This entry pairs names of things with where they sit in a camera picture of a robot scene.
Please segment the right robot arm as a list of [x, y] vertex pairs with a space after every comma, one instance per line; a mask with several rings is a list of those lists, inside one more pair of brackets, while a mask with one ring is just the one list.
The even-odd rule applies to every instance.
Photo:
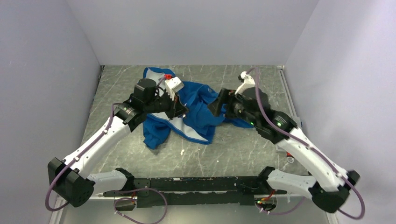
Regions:
[[341, 168], [317, 149], [289, 115], [271, 108], [268, 96], [260, 89], [222, 89], [208, 108], [214, 116], [251, 124], [261, 137], [290, 153], [309, 172], [294, 175], [267, 166], [257, 176], [260, 192], [283, 190], [299, 194], [321, 210], [335, 213], [345, 204], [350, 191], [356, 191], [360, 175]]

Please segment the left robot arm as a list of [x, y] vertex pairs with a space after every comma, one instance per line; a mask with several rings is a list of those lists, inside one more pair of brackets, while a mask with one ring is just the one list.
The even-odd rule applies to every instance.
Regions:
[[188, 109], [178, 92], [184, 87], [177, 78], [162, 77], [158, 82], [142, 78], [129, 99], [111, 106], [106, 123], [80, 148], [64, 159], [53, 158], [48, 163], [50, 187], [67, 205], [79, 207], [95, 194], [108, 191], [128, 196], [136, 190], [134, 176], [123, 168], [107, 173], [92, 173], [93, 168], [116, 143], [129, 135], [150, 113], [165, 113], [173, 119], [182, 117]]

